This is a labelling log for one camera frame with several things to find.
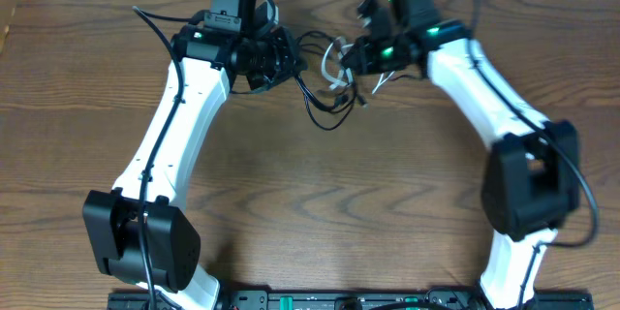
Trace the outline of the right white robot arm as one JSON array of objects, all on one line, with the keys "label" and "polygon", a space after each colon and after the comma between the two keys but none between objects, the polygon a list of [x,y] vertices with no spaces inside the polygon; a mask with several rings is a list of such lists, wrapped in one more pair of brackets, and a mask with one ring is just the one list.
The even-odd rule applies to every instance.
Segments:
[{"label": "right white robot arm", "polygon": [[342,57],[358,75],[417,65],[472,124],[487,150],[481,186],[493,228],[479,284],[486,306],[518,309],[535,296],[545,250],[579,206],[578,139],[568,121],[552,122],[525,102],[492,66],[473,29],[443,19],[433,0],[363,0],[369,33]]}]

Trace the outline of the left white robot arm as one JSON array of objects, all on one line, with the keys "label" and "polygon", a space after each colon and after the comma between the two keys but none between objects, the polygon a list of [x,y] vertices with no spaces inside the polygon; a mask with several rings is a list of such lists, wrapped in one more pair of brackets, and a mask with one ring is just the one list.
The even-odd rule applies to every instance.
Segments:
[{"label": "left white robot arm", "polygon": [[238,77],[257,94],[305,68],[273,0],[212,0],[181,24],[164,39],[166,88],[139,149],[112,188],[89,192],[82,208],[99,270],[137,288],[110,294],[111,309],[223,306],[185,214],[193,168]]}]

